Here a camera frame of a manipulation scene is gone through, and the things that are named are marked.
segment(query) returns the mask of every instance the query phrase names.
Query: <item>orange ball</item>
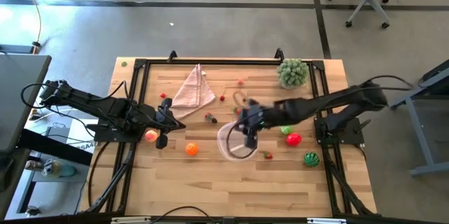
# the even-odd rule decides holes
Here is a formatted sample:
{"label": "orange ball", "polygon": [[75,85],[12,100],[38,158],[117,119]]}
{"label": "orange ball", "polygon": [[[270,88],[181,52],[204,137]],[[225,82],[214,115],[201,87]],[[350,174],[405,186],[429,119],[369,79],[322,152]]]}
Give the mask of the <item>orange ball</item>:
{"label": "orange ball", "polygon": [[187,146],[185,146],[185,152],[191,156],[196,155],[196,153],[198,153],[198,145],[196,145],[195,143],[187,144]]}
{"label": "orange ball", "polygon": [[145,140],[148,140],[148,141],[151,142],[151,143],[155,142],[156,139],[157,139],[157,137],[158,137],[158,134],[157,134],[157,132],[154,131],[154,130],[148,130],[148,131],[145,133]]}

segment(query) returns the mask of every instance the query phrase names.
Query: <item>gray floor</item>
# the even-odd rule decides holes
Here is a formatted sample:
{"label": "gray floor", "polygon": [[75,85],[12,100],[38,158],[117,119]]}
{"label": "gray floor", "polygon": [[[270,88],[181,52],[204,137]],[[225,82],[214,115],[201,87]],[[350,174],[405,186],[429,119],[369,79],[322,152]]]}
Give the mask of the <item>gray floor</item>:
{"label": "gray floor", "polygon": [[[312,4],[313,0],[113,0]],[[334,0],[332,4],[355,4]],[[449,6],[448,0],[391,0],[393,5]],[[41,6],[41,54],[53,56],[49,79],[106,94],[117,56],[323,58],[313,9],[131,8]],[[332,58],[343,59],[350,84],[379,74],[411,82],[448,59],[447,11],[389,11],[380,29],[374,11],[363,11],[351,29],[350,11],[323,11]],[[0,43],[28,44],[36,35],[33,6],[0,5]],[[400,86],[390,80],[382,85]],[[401,93],[388,92],[390,100]],[[378,211],[390,217],[448,222],[449,173],[411,178],[424,164],[408,113],[399,108],[362,115],[366,154]]]}

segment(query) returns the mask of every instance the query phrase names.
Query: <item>wooden tabletop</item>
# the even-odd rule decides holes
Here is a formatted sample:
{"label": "wooden tabletop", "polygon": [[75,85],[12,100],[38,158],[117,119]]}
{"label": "wooden tabletop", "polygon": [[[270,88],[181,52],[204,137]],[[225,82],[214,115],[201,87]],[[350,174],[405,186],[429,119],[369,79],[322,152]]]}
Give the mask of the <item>wooden tabletop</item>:
{"label": "wooden tabletop", "polygon": [[[123,80],[130,83],[134,60],[117,58],[109,91]],[[346,88],[342,61],[324,60],[324,64],[330,92]],[[160,104],[160,94],[163,92],[168,97],[174,97],[193,68],[194,65],[152,65],[145,103],[153,106]],[[211,216],[331,216],[323,162],[314,168],[305,166],[303,162],[307,152],[317,153],[322,160],[321,148],[316,144],[313,118],[294,126],[294,132],[302,136],[302,142],[297,147],[288,147],[286,136],[278,128],[259,133],[259,150],[272,152],[272,160],[264,160],[258,152],[250,161],[229,162],[218,150],[217,131],[235,120],[232,93],[236,90],[265,105],[285,98],[312,98],[310,80],[297,89],[285,90],[279,86],[275,68],[260,65],[202,66],[217,100],[181,119],[187,128],[169,133],[168,146],[163,150],[156,149],[154,143],[145,140],[138,143],[126,215],[160,216],[175,207],[192,205]],[[245,80],[243,87],[237,85],[238,78]],[[139,95],[141,79],[142,74],[135,99]],[[226,99],[222,102],[218,97],[223,92]],[[123,89],[115,95],[124,96]],[[206,112],[214,114],[218,123],[207,122],[204,118]],[[186,155],[185,145],[188,143],[199,146],[196,156]],[[109,144],[95,168],[93,200],[100,196],[111,180],[117,145]],[[96,147],[94,158],[99,149],[100,146]],[[343,145],[341,151],[347,182],[363,203],[375,212],[363,155],[352,145]],[[338,203],[343,209],[339,188],[337,191]],[[119,198],[120,194],[116,196],[116,204]],[[87,199],[87,190],[84,190],[80,210],[87,209]],[[172,215],[200,216],[201,213],[183,209]]]}

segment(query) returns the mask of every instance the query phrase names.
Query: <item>green ball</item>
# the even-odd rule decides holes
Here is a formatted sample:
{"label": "green ball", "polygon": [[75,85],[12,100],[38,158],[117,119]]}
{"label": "green ball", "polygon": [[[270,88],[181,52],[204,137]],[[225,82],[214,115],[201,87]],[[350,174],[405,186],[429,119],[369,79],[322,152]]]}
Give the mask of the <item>green ball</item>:
{"label": "green ball", "polygon": [[317,166],[320,163],[320,158],[318,157],[318,155],[316,153],[308,152],[304,156],[304,163],[308,167],[315,167],[315,166]]}
{"label": "green ball", "polygon": [[291,126],[281,126],[281,132],[285,135],[288,135],[293,132],[293,129]]}

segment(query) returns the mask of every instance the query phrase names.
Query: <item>towel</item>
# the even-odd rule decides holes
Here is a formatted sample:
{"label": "towel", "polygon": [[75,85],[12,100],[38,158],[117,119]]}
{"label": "towel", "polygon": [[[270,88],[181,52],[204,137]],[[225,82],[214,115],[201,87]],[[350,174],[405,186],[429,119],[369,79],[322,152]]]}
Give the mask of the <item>towel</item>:
{"label": "towel", "polygon": [[177,92],[170,110],[176,119],[181,119],[211,103],[214,99],[215,94],[201,74],[201,66],[197,65]]}

